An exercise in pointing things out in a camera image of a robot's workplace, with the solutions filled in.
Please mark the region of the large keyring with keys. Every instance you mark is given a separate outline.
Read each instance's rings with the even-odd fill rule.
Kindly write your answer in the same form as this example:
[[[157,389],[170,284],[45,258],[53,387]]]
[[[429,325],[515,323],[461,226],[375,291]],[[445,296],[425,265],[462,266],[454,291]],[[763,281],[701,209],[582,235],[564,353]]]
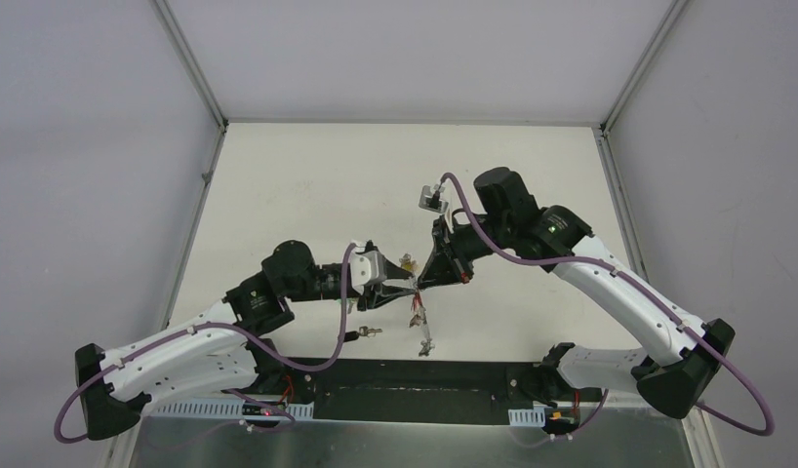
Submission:
[[[429,357],[430,353],[435,348],[435,345],[427,321],[426,308],[423,304],[420,289],[418,286],[417,273],[419,271],[419,267],[417,262],[413,259],[413,257],[409,253],[405,253],[400,257],[400,267],[411,273],[411,279],[409,280],[409,283],[414,289],[414,294],[412,296],[412,305],[411,305],[413,317],[409,323],[409,327],[419,328],[421,330],[422,340],[420,342],[419,356]]]

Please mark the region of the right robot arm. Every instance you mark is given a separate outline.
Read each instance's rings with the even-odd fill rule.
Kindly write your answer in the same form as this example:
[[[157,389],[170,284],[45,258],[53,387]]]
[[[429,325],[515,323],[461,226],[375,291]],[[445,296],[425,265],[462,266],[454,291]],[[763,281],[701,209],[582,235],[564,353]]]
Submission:
[[[720,369],[716,357],[729,350],[734,329],[678,309],[615,258],[574,212],[539,206],[509,168],[480,174],[474,188],[484,211],[470,214],[466,224],[454,221],[441,185],[422,189],[420,207],[439,216],[419,287],[466,284],[474,260],[504,250],[514,251],[516,263],[538,260],[545,272],[591,298],[640,346],[598,350],[559,343],[531,372],[534,399],[552,406],[576,389],[619,390],[639,395],[666,416],[686,417]]]

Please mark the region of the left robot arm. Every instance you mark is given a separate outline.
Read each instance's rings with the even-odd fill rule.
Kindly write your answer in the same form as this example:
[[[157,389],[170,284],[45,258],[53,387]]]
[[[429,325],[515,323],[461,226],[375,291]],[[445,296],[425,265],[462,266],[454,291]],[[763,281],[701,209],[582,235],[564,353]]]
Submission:
[[[358,309],[369,310],[415,291],[414,273],[372,242],[349,244],[340,263],[318,264],[307,244],[285,241],[258,273],[186,322],[114,349],[95,343],[79,348],[77,389],[56,418],[56,437],[71,443],[62,423],[74,403],[86,425],[78,439],[101,441],[130,430],[163,405],[199,393],[253,387],[271,394],[286,370],[316,373],[332,366],[348,333],[343,313],[336,346],[324,362],[306,365],[285,357],[265,335],[295,319],[291,303],[332,300],[345,312],[356,299]]]

